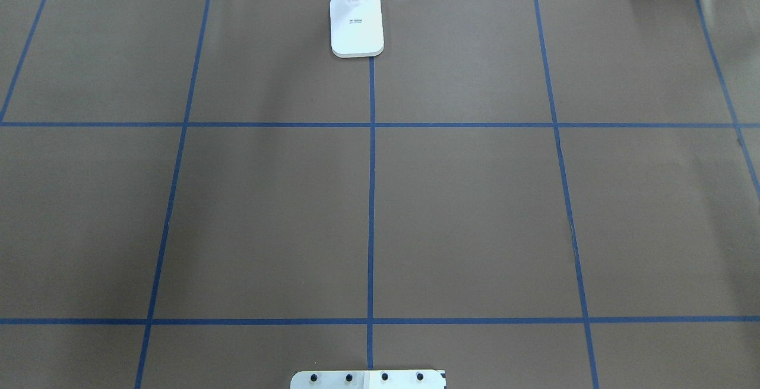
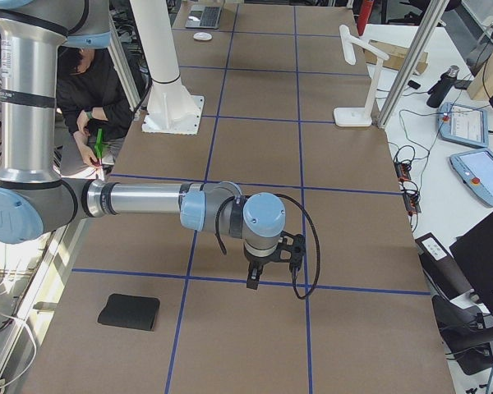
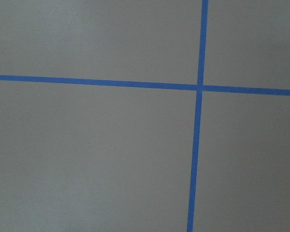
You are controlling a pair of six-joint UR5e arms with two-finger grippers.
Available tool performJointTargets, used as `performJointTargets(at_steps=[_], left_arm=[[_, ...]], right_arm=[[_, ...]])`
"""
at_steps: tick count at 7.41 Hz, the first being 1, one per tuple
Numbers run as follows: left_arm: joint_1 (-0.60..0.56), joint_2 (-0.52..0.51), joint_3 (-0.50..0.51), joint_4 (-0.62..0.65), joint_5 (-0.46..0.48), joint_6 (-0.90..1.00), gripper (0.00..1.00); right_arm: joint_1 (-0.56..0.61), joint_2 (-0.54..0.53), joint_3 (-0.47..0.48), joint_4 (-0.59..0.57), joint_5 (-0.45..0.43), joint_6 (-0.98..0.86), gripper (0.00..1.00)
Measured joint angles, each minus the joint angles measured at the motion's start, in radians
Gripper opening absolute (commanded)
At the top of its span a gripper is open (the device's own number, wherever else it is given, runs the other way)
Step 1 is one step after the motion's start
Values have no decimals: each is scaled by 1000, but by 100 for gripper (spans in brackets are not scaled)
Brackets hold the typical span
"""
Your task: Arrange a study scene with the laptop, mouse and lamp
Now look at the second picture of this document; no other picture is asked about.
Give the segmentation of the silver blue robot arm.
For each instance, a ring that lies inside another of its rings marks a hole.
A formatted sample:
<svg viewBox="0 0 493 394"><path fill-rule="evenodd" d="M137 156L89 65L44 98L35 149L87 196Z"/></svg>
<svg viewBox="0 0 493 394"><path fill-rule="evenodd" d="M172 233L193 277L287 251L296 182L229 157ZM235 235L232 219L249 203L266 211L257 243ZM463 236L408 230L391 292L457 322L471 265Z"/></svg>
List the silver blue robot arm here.
<svg viewBox="0 0 493 394"><path fill-rule="evenodd" d="M285 207L275 195L242 194L231 182L133 184L71 179L53 166L58 48L109 45L105 1L0 1L2 164L0 241L19 244L77 218L176 213L194 231L243 242L246 284L288 249Z"/></svg>

